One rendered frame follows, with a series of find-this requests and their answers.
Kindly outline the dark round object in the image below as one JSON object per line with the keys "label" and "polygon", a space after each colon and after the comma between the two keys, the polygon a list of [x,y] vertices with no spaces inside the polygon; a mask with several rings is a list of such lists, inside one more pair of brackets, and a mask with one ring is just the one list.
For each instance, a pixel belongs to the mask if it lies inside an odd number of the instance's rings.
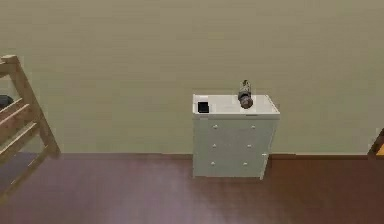
{"label": "dark round object", "polygon": [[13,98],[9,95],[0,95],[0,110],[8,107],[14,102]]}

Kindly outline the white chest of drawers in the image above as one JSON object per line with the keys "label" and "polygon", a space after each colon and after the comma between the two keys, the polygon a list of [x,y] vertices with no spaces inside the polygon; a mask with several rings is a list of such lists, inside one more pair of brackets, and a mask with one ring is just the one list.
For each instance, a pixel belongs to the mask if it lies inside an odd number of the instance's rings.
{"label": "white chest of drawers", "polygon": [[[243,109],[235,95],[192,98],[193,175],[264,178],[280,111],[267,95],[254,95]],[[209,104],[208,113],[198,103]]]}

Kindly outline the light wooden shelf rack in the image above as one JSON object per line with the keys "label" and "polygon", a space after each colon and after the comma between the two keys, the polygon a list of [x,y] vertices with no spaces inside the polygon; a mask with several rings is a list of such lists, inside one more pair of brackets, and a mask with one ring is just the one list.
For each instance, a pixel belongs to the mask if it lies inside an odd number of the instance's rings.
{"label": "light wooden shelf rack", "polygon": [[9,76],[20,98],[0,110],[0,144],[16,135],[16,138],[0,149],[0,165],[8,162],[35,135],[39,135],[44,148],[27,166],[27,170],[0,192],[0,204],[50,156],[59,158],[61,150],[44,116],[34,91],[16,55],[0,57],[0,79]]}

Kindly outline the brown wooden furniture corner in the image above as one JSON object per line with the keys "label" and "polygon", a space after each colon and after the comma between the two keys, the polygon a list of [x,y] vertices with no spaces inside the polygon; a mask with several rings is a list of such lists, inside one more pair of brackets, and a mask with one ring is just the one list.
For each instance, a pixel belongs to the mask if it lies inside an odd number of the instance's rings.
{"label": "brown wooden furniture corner", "polygon": [[372,144],[367,155],[368,156],[376,156],[383,144],[384,144],[384,128],[380,131],[379,135],[377,136],[376,140]]}

